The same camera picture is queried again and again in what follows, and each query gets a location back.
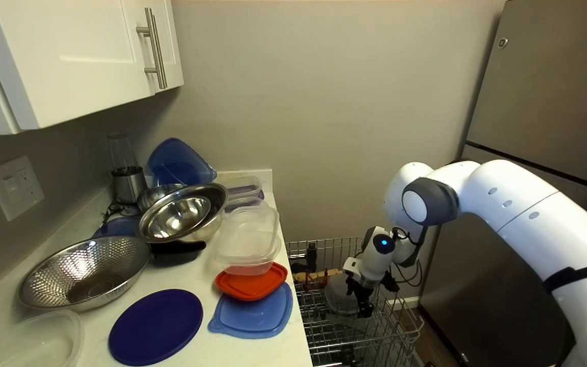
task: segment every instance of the dishwasher rack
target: dishwasher rack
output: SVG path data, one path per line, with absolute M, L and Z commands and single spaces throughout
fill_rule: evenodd
M 422 367 L 413 344 L 423 320 L 399 294 L 378 288 L 366 317 L 329 299 L 329 279 L 345 276 L 343 263 L 360 252 L 360 238 L 289 241 L 287 252 L 313 365 Z

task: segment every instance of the wall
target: wall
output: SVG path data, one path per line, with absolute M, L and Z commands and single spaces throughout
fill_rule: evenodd
M 13 222 L 0 210 L 0 275 L 38 247 L 81 200 L 92 197 L 93 190 L 109 178 L 109 153 L 98 133 L 48 129 L 0 137 L 0 163 L 19 154 L 31 159 L 44 200 Z
M 186 86 L 138 133 L 217 168 L 274 167 L 287 238 L 386 224 L 406 160 L 456 157 L 504 0 L 173 2 Z

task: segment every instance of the cabinet handle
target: cabinet handle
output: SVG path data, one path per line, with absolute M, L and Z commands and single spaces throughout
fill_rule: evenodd
M 154 72 L 157 86 L 161 90 L 166 90 L 168 87 L 168 70 L 166 70 L 166 61 L 164 61 L 164 48 L 160 45 L 154 14 L 150 7 L 145 7 L 145 14 L 147 14 L 147 27 L 137 27 L 137 33 L 141 37 L 150 38 L 150 51 L 153 51 L 153 62 L 154 62 L 153 66 L 145 66 L 145 72 Z

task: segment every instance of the orange plastic lid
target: orange plastic lid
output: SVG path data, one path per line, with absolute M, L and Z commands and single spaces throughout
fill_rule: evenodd
M 260 275 L 234 275 L 234 273 L 218 273 L 217 288 L 242 302 L 258 302 L 274 294 L 287 279 L 287 269 L 280 263 L 274 263 L 267 273 Z

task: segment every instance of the metal colander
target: metal colander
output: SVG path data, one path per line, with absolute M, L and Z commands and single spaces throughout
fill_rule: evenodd
M 20 299 L 31 308 L 99 308 L 120 298 L 149 263 L 135 237 L 99 237 L 61 249 L 26 273 Z

